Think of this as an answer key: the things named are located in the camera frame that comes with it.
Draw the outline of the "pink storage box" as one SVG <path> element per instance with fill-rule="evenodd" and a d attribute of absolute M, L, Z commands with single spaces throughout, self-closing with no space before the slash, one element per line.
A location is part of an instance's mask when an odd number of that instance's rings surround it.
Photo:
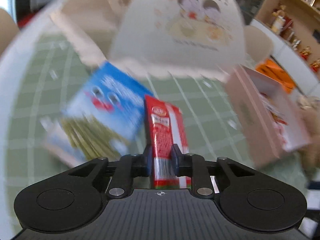
<path fill-rule="evenodd" d="M 247 67 L 236 67 L 225 90 L 255 167 L 274 163 L 310 144 L 298 107 L 277 81 Z"/>

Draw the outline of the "beige mesh food cover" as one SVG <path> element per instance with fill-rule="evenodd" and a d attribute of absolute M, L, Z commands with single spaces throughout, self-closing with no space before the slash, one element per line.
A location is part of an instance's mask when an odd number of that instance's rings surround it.
<path fill-rule="evenodd" d="M 246 62 L 235 0 L 65 0 L 50 17 L 90 68 L 220 78 Z"/>

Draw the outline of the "beige chair right side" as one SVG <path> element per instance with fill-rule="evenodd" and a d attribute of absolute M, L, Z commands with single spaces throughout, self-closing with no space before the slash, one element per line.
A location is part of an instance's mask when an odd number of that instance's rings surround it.
<path fill-rule="evenodd" d="M 246 53 L 257 63 L 263 63 L 273 51 L 272 40 L 260 29 L 246 25 L 244 27 Z"/>

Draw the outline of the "brown plush dog toy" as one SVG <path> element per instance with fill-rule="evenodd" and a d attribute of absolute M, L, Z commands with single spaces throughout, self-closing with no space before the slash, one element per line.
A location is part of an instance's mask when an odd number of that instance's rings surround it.
<path fill-rule="evenodd" d="M 297 104 L 311 141 L 298 152 L 305 174 L 311 177 L 319 168 L 319 98 L 301 95 Z"/>

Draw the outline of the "orange snack bag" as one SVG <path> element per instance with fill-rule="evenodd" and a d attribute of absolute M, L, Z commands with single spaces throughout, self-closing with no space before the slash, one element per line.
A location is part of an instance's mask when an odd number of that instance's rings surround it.
<path fill-rule="evenodd" d="M 256 66 L 255 70 L 279 82 L 287 94 L 291 94 L 296 85 L 289 74 L 272 59 L 267 59 Z"/>

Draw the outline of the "beige dining chair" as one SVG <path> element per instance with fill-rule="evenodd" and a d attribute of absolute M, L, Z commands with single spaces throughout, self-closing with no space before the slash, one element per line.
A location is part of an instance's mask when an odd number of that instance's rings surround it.
<path fill-rule="evenodd" d="M 18 25 L 4 9 L 0 9 L 0 55 L 7 49 L 17 34 L 20 33 Z"/>

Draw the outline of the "wooden wall shelf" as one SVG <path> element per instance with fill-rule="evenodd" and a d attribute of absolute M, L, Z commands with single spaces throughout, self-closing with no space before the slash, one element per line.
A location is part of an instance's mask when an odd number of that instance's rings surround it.
<path fill-rule="evenodd" d="M 296 52 L 310 48 L 305 63 L 311 66 L 319 61 L 319 0 L 264 0 L 254 18 L 270 27 L 272 14 L 277 9 L 283 9 L 285 16 L 292 20 L 291 28 L 300 40 Z"/>

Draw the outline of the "blue seaweed snack packet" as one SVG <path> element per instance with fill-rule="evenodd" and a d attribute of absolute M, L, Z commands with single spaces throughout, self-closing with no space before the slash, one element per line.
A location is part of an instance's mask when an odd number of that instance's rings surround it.
<path fill-rule="evenodd" d="M 69 167 L 100 157 L 119 160 L 144 122 L 147 95 L 152 92 L 106 62 L 50 126 L 44 147 Z"/>

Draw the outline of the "red cracker stick packet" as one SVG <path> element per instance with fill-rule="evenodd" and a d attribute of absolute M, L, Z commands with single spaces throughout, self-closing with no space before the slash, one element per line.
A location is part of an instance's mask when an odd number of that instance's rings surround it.
<path fill-rule="evenodd" d="M 177 144 L 181 153 L 189 152 L 183 114 L 179 107 L 145 96 L 146 117 L 152 145 L 152 181 L 156 189 L 186 189 L 189 177 L 177 177 L 171 162 L 171 147 Z"/>

